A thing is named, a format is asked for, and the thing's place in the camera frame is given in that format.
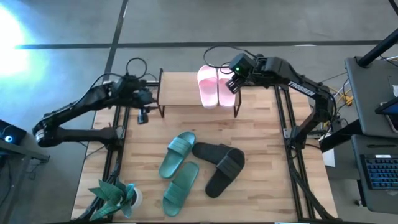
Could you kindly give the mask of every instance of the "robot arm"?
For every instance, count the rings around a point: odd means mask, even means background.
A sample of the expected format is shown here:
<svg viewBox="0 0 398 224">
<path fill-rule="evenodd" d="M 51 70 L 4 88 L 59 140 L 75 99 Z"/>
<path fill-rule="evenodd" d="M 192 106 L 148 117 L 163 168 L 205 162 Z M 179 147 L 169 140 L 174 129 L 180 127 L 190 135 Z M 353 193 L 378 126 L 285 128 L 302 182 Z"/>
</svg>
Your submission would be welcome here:
<svg viewBox="0 0 398 224">
<path fill-rule="evenodd" d="M 315 100 L 314 110 L 310 116 L 300 126 L 292 128 L 288 140 L 289 147 L 292 149 L 303 149 L 310 131 L 319 123 L 331 121 L 334 117 L 335 101 L 329 88 L 304 75 L 299 75 L 290 63 L 281 58 L 265 58 L 257 55 L 255 59 L 251 59 L 246 54 L 239 54 L 231 61 L 229 69 L 234 72 L 234 75 L 227 86 L 233 93 L 237 93 L 244 83 L 265 88 L 272 85 L 285 85 Z"/>
<path fill-rule="evenodd" d="M 117 144 L 119 138 L 114 128 L 66 130 L 60 125 L 88 111 L 112 106 L 140 109 L 138 121 L 139 124 L 143 124 L 148 122 L 147 113 L 151 109 L 146 105 L 153 102 L 152 93 L 146 88 L 146 81 L 127 74 L 117 82 L 90 88 L 80 100 L 44 114 L 44 117 L 34 126 L 33 134 L 41 147 L 52 147 L 68 141 L 99 141 L 105 145 Z"/>
</svg>

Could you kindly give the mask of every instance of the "green slide sandal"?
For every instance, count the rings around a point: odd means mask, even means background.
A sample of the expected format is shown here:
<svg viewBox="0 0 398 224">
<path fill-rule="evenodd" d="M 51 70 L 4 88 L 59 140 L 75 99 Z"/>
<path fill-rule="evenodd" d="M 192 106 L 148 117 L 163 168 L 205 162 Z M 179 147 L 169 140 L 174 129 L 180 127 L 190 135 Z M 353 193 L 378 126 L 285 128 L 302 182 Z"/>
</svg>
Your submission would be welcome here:
<svg viewBox="0 0 398 224">
<path fill-rule="evenodd" d="M 187 162 L 171 181 L 163 195 L 163 211 L 166 215 L 174 217 L 180 212 L 198 173 L 198 165 Z"/>
<path fill-rule="evenodd" d="M 192 132 L 184 132 L 170 142 L 167 154 L 159 168 L 159 175 L 170 179 L 191 152 L 196 136 Z"/>
</svg>

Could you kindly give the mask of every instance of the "slide sandal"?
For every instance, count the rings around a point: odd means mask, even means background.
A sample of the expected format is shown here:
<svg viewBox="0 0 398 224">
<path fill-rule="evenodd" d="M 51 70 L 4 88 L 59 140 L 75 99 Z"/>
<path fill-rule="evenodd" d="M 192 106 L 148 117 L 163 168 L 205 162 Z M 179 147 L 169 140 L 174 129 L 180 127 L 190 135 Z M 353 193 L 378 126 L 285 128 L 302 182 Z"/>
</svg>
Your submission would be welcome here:
<svg viewBox="0 0 398 224">
<path fill-rule="evenodd" d="M 203 107 L 215 108 L 218 104 L 217 70 L 207 65 L 202 66 L 198 72 L 198 84 Z"/>
<path fill-rule="evenodd" d="M 226 82 L 232 79 L 234 73 L 229 68 L 221 68 L 218 70 L 218 101 L 220 106 L 224 108 L 231 108 L 235 105 L 235 94 L 226 86 Z"/>
<path fill-rule="evenodd" d="M 211 198 L 217 198 L 225 188 L 239 175 L 244 167 L 244 153 L 231 149 L 217 164 L 217 170 L 206 185 L 205 192 Z"/>
<path fill-rule="evenodd" d="M 231 149 L 233 148 L 224 144 L 219 144 L 217 146 L 198 142 L 193 145 L 192 154 L 199 159 L 203 159 L 217 165 Z"/>
<path fill-rule="evenodd" d="M 160 165 L 159 175 L 165 179 L 171 178 L 188 156 L 195 143 L 196 136 L 192 132 L 184 132 L 170 142 L 167 154 Z"/>
<path fill-rule="evenodd" d="M 194 162 L 187 162 L 171 181 L 164 192 L 162 201 L 163 211 L 166 215 L 174 217 L 180 212 L 198 173 L 198 165 Z"/>
</svg>

